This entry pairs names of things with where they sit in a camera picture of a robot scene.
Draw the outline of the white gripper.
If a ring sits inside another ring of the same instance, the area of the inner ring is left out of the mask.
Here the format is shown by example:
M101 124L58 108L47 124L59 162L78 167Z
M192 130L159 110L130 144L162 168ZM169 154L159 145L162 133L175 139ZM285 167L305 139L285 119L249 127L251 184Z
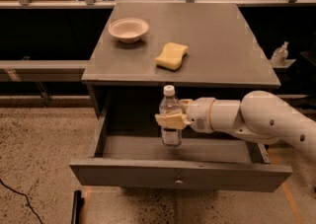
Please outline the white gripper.
M160 126L165 128L184 129L190 126L195 132L212 133L210 110L214 102L215 98L181 99L181 108L187 109L186 114L182 112L158 113L155 119Z

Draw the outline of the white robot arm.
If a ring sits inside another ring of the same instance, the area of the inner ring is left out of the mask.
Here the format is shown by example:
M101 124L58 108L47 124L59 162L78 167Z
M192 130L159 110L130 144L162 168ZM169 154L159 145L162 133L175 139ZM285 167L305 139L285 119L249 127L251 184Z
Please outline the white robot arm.
M160 112L155 119L168 129L190 127L200 133L224 132L267 145L281 140L316 161L316 121L265 91L250 92L240 101L181 100L177 110Z

